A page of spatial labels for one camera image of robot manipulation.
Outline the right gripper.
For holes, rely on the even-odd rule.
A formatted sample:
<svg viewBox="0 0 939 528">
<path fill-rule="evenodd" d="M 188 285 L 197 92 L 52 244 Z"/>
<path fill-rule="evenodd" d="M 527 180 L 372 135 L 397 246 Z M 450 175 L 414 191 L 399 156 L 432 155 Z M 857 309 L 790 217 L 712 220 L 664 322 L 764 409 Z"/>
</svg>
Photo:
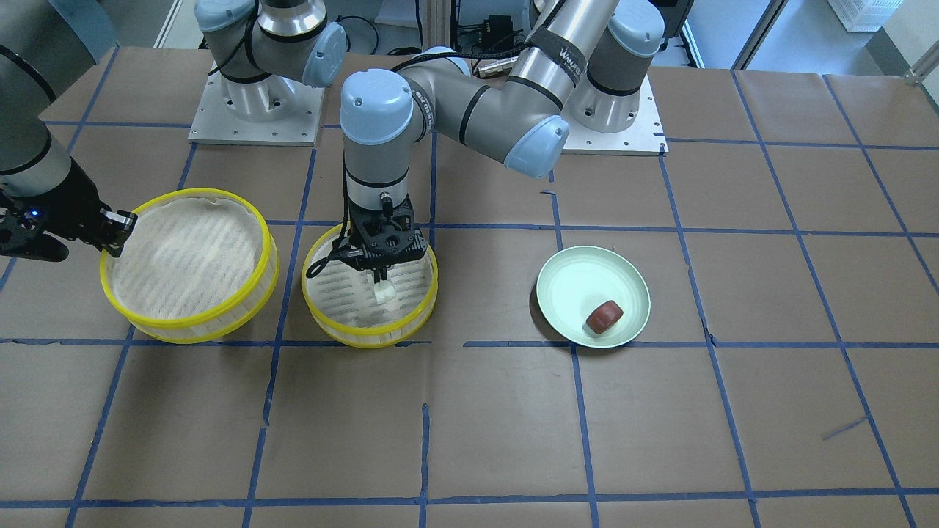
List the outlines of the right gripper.
<svg viewBox="0 0 939 528">
<path fill-rule="evenodd" d="M 121 257 L 138 215 L 107 210 L 98 190 L 77 161 L 62 171 L 51 167 L 57 183 L 37 193 L 2 187 L 2 254 L 47 262 L 66 260 L 63 240 L 81 241 L 98 251 Z"/>
</svg>

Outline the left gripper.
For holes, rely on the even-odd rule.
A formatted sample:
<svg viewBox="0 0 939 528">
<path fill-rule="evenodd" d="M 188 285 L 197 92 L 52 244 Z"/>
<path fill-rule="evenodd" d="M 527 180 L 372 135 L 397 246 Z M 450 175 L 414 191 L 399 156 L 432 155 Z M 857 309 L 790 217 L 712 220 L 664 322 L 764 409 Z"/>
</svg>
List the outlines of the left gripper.
<svg viewBox="0 0 939 528">
<path fill-rule="evenodd" d="M 421 260 L 428 246 L 414 223 L 414 208 L 409 197 L 390 208 L 369 210 L 348 202 L 350 224 L 333 243 L 339 260 L 357 271 L 373 270 L 373 283 L 389 280 L 389 268 Z"/>
</svg>

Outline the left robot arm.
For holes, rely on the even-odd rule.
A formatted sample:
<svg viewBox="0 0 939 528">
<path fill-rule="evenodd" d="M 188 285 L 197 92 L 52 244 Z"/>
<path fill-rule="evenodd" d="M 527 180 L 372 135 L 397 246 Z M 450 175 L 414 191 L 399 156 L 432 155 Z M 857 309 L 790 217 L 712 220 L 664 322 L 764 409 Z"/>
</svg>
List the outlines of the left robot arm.
<svg viewBox="0 0 939 528">
<path fill-rule="evenodd" d="M 517 61 L 502 86 L 474 77 L 467 54 L 446 47 L 350 75 L 340 104 L 343 221 L 307 278 L 340 261 L 380 284 L 391 267 L 425 257 L 408 177 L 412 145 L 432 133 L 535 178 L 577 148 L 573 122 L 620 138 L 640 114 L 665 28 L 648 1 L 547 1 L 508 51 Z"/>
</svg>

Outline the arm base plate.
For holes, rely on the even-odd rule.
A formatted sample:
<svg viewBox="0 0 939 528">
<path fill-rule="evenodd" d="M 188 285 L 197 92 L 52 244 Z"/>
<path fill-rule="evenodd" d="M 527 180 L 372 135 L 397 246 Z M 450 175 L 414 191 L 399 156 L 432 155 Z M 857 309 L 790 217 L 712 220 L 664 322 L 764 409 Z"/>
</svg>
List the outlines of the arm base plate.
<svg viewBox="0 0 939 528">
<path fill-rule="evenodd" d="M 600 92 L 584 79 L 561 116 L 569 127 L 564 154 L 657 156 L 670 150 L 648 76 L 627 96 Z"/>
<path fill-rule="evenodd" d="M 208 77 L 190 127 L 195 144 L 314 147 L 326 88 L 271 75 L 239 84 Z"/>
</svg>

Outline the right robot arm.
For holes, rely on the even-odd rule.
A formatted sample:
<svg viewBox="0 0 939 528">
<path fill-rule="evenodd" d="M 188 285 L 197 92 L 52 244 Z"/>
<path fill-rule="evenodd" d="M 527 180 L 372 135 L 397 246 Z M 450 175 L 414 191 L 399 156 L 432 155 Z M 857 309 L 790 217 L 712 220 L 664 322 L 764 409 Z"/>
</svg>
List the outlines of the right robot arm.
<svg viewBox="0 0 939 528">
<path fill-rule="evenodd" d="M 343 28 L 321 1 L 198 1 L 194 12 L 232 84 L 325 87 L 343 63 Z M 115 47 L 113 24 L 97 1 L 4 1 L 1 15 L 2 254 L 61 262 L 80 240 L 120 257 L 137 215 L 101 200 L 40 117 Z"/>
</svg>

